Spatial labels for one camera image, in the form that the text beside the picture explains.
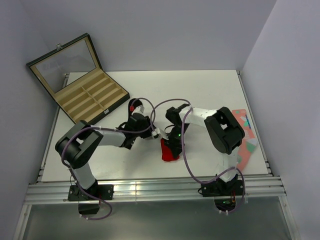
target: wall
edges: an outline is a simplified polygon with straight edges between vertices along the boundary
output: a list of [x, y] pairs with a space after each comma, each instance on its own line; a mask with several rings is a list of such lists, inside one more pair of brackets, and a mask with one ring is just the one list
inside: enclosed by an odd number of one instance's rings
[[52, 50], [88, 32], [108, 71], [242, 69], [276, 0], [21, 0]]
[[278, 0], [243, 68], [273, 171], [302, 239], [319, 239], [320, 1]]
[[48, 48], [18, 0], [0, 7], [0, 239], [12, 239], [40, 168], [55, 105], [26, 63]]

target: gray floor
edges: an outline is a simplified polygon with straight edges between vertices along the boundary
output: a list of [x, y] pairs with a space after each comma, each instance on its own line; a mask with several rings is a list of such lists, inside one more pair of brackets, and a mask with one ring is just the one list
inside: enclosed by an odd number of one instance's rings
[[277, 197], [249, 198], [248, 204], [229, 216], [219, 215], [212, 199], [114, 203], [113, 209], [107, 219], [86, 221], [79, 218], [77, 204], [35, 205], [23, 239], [290, 239]]

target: red fabric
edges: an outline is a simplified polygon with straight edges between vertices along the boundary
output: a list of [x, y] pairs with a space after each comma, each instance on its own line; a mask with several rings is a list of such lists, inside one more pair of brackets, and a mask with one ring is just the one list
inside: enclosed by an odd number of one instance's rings
[[174, 158], [170, 148], [165, 145], [165, 140], [163, 138], [161, 138], [161, 150], [162, 150], [162, 160], [165, 162], [175, 161], [180, 158], [180, 156], [178, 156], [177, 158]]

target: display box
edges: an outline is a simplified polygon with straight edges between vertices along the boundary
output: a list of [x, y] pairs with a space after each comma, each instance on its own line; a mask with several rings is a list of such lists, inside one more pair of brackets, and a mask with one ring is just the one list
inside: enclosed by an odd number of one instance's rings
[[88, 33], [26, 65], [75, 123], [95, 124], [130, 98], [103, 70]]

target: white table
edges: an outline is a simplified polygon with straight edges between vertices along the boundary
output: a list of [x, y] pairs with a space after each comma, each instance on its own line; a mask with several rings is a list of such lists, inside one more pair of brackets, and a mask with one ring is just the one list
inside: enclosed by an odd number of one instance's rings
[[[190, 70], [190, 71], [123, 71], [108, 72], [132, 98], [145, 97], [154, 105], [167, 99], [188, 99], [192, 106], [203, 109], [246, 109], [252, 123], [243, 90], [235, 70]], [[183, 102], [169, 102], [156, 111], [155, 125], [164, 129], [170, 122], [166, 110], [178, 107]], [[151, 107], [144, 102], [145, 113]], [[128, 118], [128, 102], [102, 119], [97, 126], [114, 128]], [[60, 109], [52, 139], [48, 146], [43, 182], [69, 181], [70, 173], [62, 165], [55, 151], [56, 142], [74, 123]], [[185, 134], [187, 160], [198, 177], [217, 174], [222, 155], [214, 148], [205, 128], [191, 125]], [[98, 180], [138, 180], [189, 177], [182, 157], [178, 161], [164, 162], [161, 159], [160, 140], [138, 138], [132, 149], [99, 146], [89, 161], [92, 173]], [[244, 169], [245, 175], [268, 174], [262, 150], [258, 145]]]

